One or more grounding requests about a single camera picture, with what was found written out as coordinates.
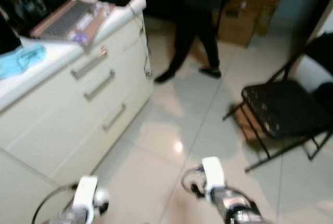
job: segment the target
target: drawer handle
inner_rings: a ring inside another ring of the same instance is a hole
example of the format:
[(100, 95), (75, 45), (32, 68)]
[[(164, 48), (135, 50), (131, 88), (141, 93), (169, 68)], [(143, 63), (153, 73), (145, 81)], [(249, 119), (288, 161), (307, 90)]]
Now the drawer handle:
[(84, 92), (84, 96), (87, 99), (91, 99), (95, 92), (97, 92), (104, 84), (106, 84), (109, 80), (115, 77), (115, 72), (111, 70), (108, 74), (103, 76), (99, 81), (95, 82), (88, 90)]
[(71, 74), (76, 78), (79, 79), (82, 75), (84, 75), (87, 71), (89, 71), (92, 67), (98, 64), (106, 55), (108, 54), (108, 48), (103, 46), (99, 55), (97, 55), (94, 59), (86, 61), (78, 68), (73, 68), (71, 70)]
[(107, 115), (106, 119), (103, 122), (103, 129), (107, 131), (113, 123), (122, 115), (122, 113), (126, 110), (126, 105), (121, 104), (116, 109), (114, 109), (109, 115)]

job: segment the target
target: black folding chair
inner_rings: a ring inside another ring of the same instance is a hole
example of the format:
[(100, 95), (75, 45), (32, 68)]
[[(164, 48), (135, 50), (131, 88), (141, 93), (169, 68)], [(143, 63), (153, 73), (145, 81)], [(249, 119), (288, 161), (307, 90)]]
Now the black folding chair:
[[(300, 84), (296, 81), (288, 80), (290, 69), (302, 54), (306, 54), (317, 61), (333, 75), (333, 33), (323, 34), (310, 42), (302, 52), (293, 56), (267, 83), (245, 87), (241, 92), (243, 102), (223, 117), (223, 120), (225, 120), (238, 109), (241, 109), (260, 145), (267, 154), (266, 159), (247, 167), (245, 169), (246, 173), (306, 143), (308, 140), (312, 140), (317, 147), (313, 154), (308, 154), (308, 158), (311, 161), (332, 136), (333, 116), (312, 95), (308, 94)], [(283, 72), (282, 81), (276, 81)], [(246, 114), (244, 104), (248, 106), (262, 130), (269, 137), (280, 140), (296, 137), (298, 141), (286, 147), (283, 145), (281, 150), (270, 155)], [(322, 143), (318, 144), (315, 136), (324, 132), (327, 134)]]

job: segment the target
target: person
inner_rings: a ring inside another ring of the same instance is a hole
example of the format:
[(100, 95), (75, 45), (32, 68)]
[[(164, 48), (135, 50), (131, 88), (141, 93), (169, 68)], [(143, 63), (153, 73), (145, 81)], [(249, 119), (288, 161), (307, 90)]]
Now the person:
[(212, 11), (218, 9), (220, 5), (221, 0), (182, 0), (176, 27), (175, 54), (169, 68), (155, 79), (155, 83), (162, 84), (175, 76), (197, 35), (209, 60), (209, 67), (200, 68), (199, 71), (216, 79), (221, 78), (212, 15)]

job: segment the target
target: cable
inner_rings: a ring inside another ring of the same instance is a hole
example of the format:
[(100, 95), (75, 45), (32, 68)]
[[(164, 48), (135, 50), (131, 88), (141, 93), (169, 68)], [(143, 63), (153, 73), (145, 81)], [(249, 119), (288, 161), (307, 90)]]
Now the cable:
[(50, 194), (48, 194), (43, 200), (42, 202), (39, 204), (35, 214), (33, 215), (32, 217), (32, 220), (31, 220), (31, 224), (35, 224), (35, 221), (36, 221), (36, 217), (37, 217), (37, 214), (39, 213), (39, 211), (41, 210), (42, 206), (44, 205), (45, 202), (47, 202), (52, 196), (62, 192), (62, 191), (66, 191), (66, 190), (75, 190), (77, 189), (78, 187), (78, 183), (75, 182), (73, 184), (70, 184), (70, 185), (65, 185), (65, 186), (61, 186), (57, 189), (55, 189), (54, 191), (52, 191)]
[(188, 193), (193, 193), (193, 192), (191, 189), (189, 189), (188, 187), (185, 186), (185, 178), (193, 172), (203, 172), (203, 168), (201, 168), (201, 167), (191, 168), (191, 169), (188, 169), (187, 171), (185, 171), (185, 173), (183, 174), (183, 176), (181, 178), (181, 184), (182, 184), (182, 187), (185, 189), (185, 191), (187, 191)]
[[(132, 8), (131, 4), (128, 3), (127, 4), (128, 7), (130, 8), (133, 16), (134, 16), (134, 22), (135, 24), (140, 28), (140, 36), (145, 32), (145, 24), (144, 24), (144, 18), (142, 17), (141, 18), (141, 21), (140, 22), (137, 22), (135, 16), (137, 15), (137, 13), (135, 13), (134, 9)], [(149, 55), (150, 55), (150, 48), (148, 46), (148, 40), (147, 40), (147, 37), (146, 37), (146, 43), (144, 43), (144, 41), (142, 40), (143, 42), (143, 45), (145, 46), (145, 49), (146, 49), (146, 59), (145, 59), (145, 66), (144, 66), (144, 72), (146, 74), (146, 78), (148, 80), (152, 79), (152, 71), (151, 69), (147, 69), (147, 64), (148, 64), (148, 58), (149, 58)]]

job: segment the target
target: wall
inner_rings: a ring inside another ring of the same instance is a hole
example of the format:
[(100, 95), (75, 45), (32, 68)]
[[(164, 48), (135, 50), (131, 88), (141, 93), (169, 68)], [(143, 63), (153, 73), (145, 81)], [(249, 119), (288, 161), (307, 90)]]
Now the wall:
[(318, 0), (281, 0), (272, 25), (299, 29), (309, 19)]
[[(323, 13), (312, 37), (322, 35), (325, 32), (333, 32), (333, 0)], [(333, 76), (330, 73), (306, 56), (302, 58), (293, 77), (309, 92), (324, 82), (333, 82)]]

